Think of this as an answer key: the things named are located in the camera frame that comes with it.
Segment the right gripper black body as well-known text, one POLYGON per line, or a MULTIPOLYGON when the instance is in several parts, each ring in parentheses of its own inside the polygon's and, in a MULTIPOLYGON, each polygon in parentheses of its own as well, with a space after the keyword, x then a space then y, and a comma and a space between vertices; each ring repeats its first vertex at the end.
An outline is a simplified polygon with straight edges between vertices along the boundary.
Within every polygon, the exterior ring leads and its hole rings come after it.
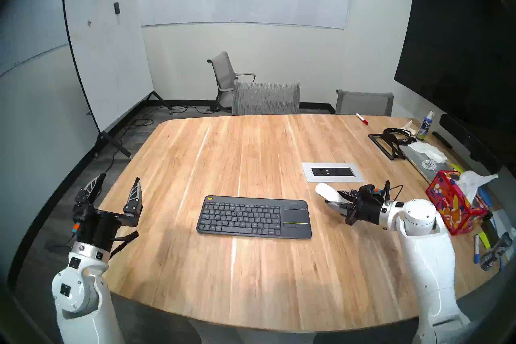
POLYGON ((356 221, 365 221, 371 224, 380 224, 380 213, 385 202, 383 192, 374 185, 361 186, 357 191, 360 195, 356 200, 348 200, 355 204, 355 215, 345 218, 347 225, 354 225, 356 221))

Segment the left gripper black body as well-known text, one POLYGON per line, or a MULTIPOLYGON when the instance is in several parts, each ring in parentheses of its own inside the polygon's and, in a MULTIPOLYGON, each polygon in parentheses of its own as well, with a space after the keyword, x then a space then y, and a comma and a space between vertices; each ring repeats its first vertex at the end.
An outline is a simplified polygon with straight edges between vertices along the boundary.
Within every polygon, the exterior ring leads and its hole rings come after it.
POLYGON ((78 225, 77 241, 100 248, 111 255, 117 254, 139 236, 138 231, 133 231, 126 236, 116 237, 118 229, 122 226, 137 227, 140 215, 124 215, 99 210, 90 204, 75 204, 73 221, 78 225))

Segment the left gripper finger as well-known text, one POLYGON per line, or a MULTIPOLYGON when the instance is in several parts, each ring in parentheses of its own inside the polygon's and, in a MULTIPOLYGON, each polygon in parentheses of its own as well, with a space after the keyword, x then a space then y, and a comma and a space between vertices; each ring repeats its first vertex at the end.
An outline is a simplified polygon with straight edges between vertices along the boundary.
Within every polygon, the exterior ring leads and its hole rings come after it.
POLYGON ((102 185, 105 177, 106 173, 101 173, 92 179, 86 186, 81 188, 76 196, 76 204, 94 205, 95 200, 102 191, 102 185))
POLYGON ((142 211, 142 188, 140 178, 136 177, 127 202, 123 208, 124 215, 140 215, 142 211))

